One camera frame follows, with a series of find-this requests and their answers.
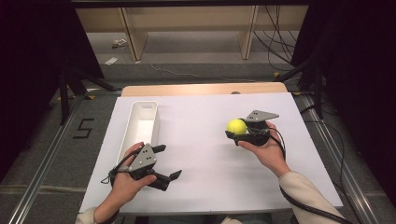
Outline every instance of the human hand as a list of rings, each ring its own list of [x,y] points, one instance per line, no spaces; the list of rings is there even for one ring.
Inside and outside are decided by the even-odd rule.
[[[271,122],[266,122],[270,128],[270,134],[280,142],[279,136],[275,130],[276,126]],[[290,171],[289,166],[283,159],[282,150],[274,139],[269,138],[268,141],[260,147],[245,141],[239,141],[238,145],[253,152],[262,165],[270,169],[277,177],[281,177],[283,174]]]
[[[124,157],[143,145],[142,142],[134,144],[125,152]],[[135,155],[131,156],[122,165],[131,165],[134,157]],[[139,190],[151,184],[156,179],[157,177],[155,175],[147,175],[139,180],[134,180],[128,173],[118,173],[112,190],[93,213],[95,222],[101,223],[110,219],[124,204],[131,201]]]

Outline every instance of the white container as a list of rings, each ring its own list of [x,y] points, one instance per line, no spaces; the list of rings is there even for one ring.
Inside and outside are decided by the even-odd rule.
[[[144,142],[154,147],[157,146],[159,127],[160,118],[157,102],[135,102],[131,107],[117,164],[123,159],[125,152],[135,143]]]

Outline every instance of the tennis ball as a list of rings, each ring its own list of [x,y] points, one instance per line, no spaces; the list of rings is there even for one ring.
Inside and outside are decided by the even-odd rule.
[[[234,134],[244,134],[247,132],[247,125],[241,119],[232,119],[227,124],[227,131]]]

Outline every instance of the white tabletop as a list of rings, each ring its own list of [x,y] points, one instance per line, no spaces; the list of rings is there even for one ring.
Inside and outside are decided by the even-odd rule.
[[[187,215],[263,212],[290,208],[277,178],[250,152],[225,135],[229,120],[252,110],[279,114],[271,121],[281,132],[289,167],[308,177],[333,206],[342,206],[290,93],[120,97],[108,124],[80,212],[99,205],[110,185],[101,184],[116,165],[131,106],[158,103],[160,129],[154,170],[182,170],[167,191],[144,187],[120,212],[132,215]]]

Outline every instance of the sleeve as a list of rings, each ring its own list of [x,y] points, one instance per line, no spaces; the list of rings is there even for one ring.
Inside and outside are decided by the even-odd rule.
[[[294,200],[299,203],[315,207],[322,211],[343,217],[330,203],[327,201],[315,185],[305,176],[295,172],[288,172],[279,178],[280,187]],[[291,205],[294,215],[299,223],[338,223],[326,217],[321,217],[313,213]]]
[[[220,224],[242,224],[242,222],[231,217],[226,217]]]
[[[96,207],[87,209],[85,212],[78,214],[76,224],[93,224],[93,212]]]

